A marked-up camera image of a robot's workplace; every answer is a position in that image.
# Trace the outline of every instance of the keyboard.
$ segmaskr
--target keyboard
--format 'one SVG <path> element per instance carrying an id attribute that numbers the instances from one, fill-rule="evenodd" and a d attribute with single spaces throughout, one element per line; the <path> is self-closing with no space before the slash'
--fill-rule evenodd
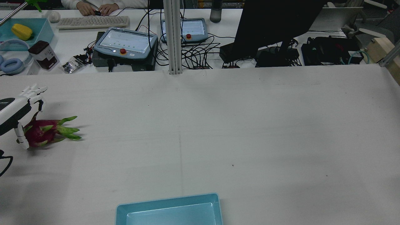
<path id="1" fill-rule="evenodd" d="M 94 29 L 109 27 L 128 27 L 127 16 L 85 16 L 78 18 L 62 18 L 56 28 L 63 30 Z"/>

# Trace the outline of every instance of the light blue tray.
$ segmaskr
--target light blue tray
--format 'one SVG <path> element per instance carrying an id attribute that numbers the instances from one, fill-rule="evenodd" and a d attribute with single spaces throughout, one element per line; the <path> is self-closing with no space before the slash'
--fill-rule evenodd
<path id="1" fill-rule="evenodd" d="M 46 18 L 11 18 L 5 24 L 0 26 L 0 41 L 9 39 L 18 39 L 11 31 L 14 24 L 22 24 L 32 30 L 32 36 L 25 42 L 32 47 L 39 40 L 48 43 L 53 39 L 54 33 L 50 27 L 50 23 Z M 26 47 L 19 44 L 11 44 L 4 51 L 27 51 Z"/>
<path id="2" fill-rule="evenodd" d="M 121 204 L 115 224 L 223 225 L 216 193 Z"/>

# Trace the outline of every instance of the robot finger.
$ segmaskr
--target robot finger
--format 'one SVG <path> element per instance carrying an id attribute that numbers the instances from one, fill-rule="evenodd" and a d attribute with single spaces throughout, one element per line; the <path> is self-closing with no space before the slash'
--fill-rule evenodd
<path id="1" fill-rule="evenodd" d="M 46 101 L 44 98 L 42 98 L 41 100 L 39 100 L 39 112 L 43 112 L 44 108 L 46 107 Z"/>
<path id="2" fill-rule="evenodd" d="M 24 96 L 28 99 L 31 99 L 31 98 L 34 98 L 35 96 L 38 96 L 38 94 L 36 94 L 36 92 L 32 91 L 32 92 L 25 94 Z"/>
<path id="3" fill-rule="evenodd" d="M 28 101 L 29 101 L 29 104 L 35 104 L 37 101 L 39 101 L 41 99 L 42 99 L 41 95 L 36 95 L 36 96 L 29 98 Z"/>
<path id="4" fill-rule="evenodd" d="M 30 88 L 29 86 L 26 86 L 26 88 L 23 91 L 21 91 L 21 93 L 18 96 L 24 95 L 25 92 L 29 90 L 29 88 Z"/>
<path id="5" fill-rule="evenodd" d="M 24 149 L 28 149 L 29 148 L 29 143 L 28 143 L 28 140 L 25 137 L 24 129 L 22 127 L 21 122 L 18 123 L 18 126 L 17 126 L 17 128 L 14 129 L 14 131 L 15 131 L 15 134 L 17 135 L 18 142 L 22 145 L 22 147 Z"/>
<path id="6" fill-rule="evenodd" d="M 27 96 L 27 95 L 29 95 L 30 93 L 32 93 L 32 91 L 34 91 L 34 90 L 36 90 L 36 89 L 38 89 L 38 84 L 34 84 L 34 85 L 32 85 L 32 87 L 30 87 L 28 90 L 23 90 L 22 92 L 23 92 L 23 96 Z"/>
<path id="7" fill-rule="evenodd" d="M 47 90 L 47 86 L 44 86 L 44 87 L 41 87 L 41 88 L 38 88 L 38 89 L 39 89 L 38 94 L 40 94 L 40 93 L 43 93 L 43 92 L 45 92 Z"/>

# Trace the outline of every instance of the yellow bell pepper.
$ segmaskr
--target yellow bell pepper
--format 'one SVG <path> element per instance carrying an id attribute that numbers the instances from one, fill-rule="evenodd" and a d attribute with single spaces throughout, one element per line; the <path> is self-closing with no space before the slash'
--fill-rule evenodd
<path id="1" fill-rule="evenodd" d="M 28 40 L 32 35 L 32 30 L 22 24 L 14 24 L 11 31 L 21 40 Z"/>

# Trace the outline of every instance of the wooden block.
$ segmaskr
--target wooden block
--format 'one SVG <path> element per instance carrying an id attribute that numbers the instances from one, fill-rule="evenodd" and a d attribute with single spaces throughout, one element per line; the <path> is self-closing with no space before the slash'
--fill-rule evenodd
<path id="1" fill-rule="evenodd" d="M 392 49 L 394 45 L 387 38 L 374 38 L 371 43 L 365 48 L 365 51 L 371 58 L 371 63 L 384 58 Z M 400 85 L 400 56 L 394 58 L 394 60 L 387 65 L 387 70 L 390 72 L 394 80 Z"/>

